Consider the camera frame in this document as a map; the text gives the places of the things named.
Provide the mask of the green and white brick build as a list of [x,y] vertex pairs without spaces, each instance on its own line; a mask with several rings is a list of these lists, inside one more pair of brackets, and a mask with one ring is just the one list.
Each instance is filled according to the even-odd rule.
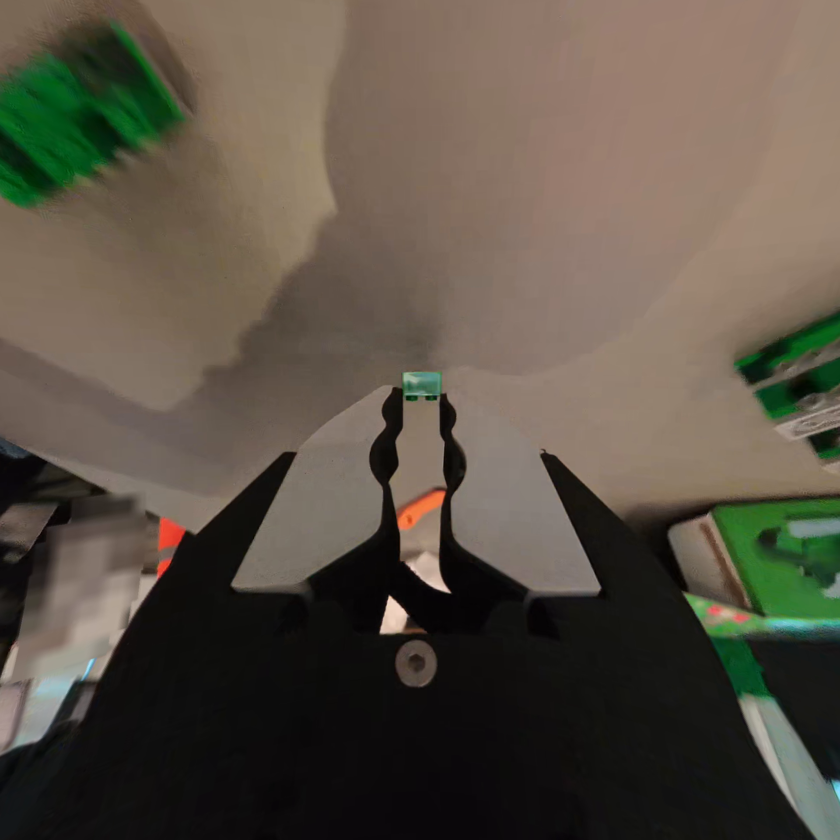
[[737,359],[733,369],[774,431],[839,472],[839,313]]

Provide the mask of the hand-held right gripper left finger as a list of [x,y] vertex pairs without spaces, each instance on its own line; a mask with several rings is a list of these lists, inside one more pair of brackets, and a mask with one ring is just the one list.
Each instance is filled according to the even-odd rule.
[[232,581],[243,593],[302,592],[393,519],[403,392],[383,386],[322,425],[295,454]]

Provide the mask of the green box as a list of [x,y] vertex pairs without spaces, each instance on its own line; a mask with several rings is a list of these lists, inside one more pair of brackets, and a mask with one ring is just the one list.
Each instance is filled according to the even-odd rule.
[[667,539],[689,594],[770,618],[839,618],[838,497],[717,505]]

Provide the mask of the green patterned paper strip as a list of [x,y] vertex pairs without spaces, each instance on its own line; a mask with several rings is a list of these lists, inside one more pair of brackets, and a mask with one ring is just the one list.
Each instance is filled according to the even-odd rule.
[[839,642],[836,618],[764,616],[687,592],[684,597],[711,638]]

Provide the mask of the large green toy brick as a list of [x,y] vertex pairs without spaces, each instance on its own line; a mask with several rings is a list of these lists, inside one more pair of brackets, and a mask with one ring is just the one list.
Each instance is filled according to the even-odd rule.
[[99,14],[2,56],[1,195],[30,210],[160,146],[192,115],[166,37]]

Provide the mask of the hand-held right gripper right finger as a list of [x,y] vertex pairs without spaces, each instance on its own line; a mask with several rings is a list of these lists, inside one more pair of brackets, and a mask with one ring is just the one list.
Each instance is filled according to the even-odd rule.
[[466,551],[529,596],[601,593],[541,449],[461,392],[440,402],[448,527]]

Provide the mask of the orange striped object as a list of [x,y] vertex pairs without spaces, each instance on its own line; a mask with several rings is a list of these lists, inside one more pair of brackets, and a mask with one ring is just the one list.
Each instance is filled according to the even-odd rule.
[[186,535],[186,530],[175,521],[160,518],[157,538],[156,577],[160,579],[167,571],[175,552]]

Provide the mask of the orange brick separator tool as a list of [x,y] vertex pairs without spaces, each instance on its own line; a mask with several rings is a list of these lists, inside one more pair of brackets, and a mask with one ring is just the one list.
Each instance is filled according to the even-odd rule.
[[426,516],[439,510],[445,501],[446,489],[435,487],[409,500],[396,510],[397,527],[401,532],[413,529]]

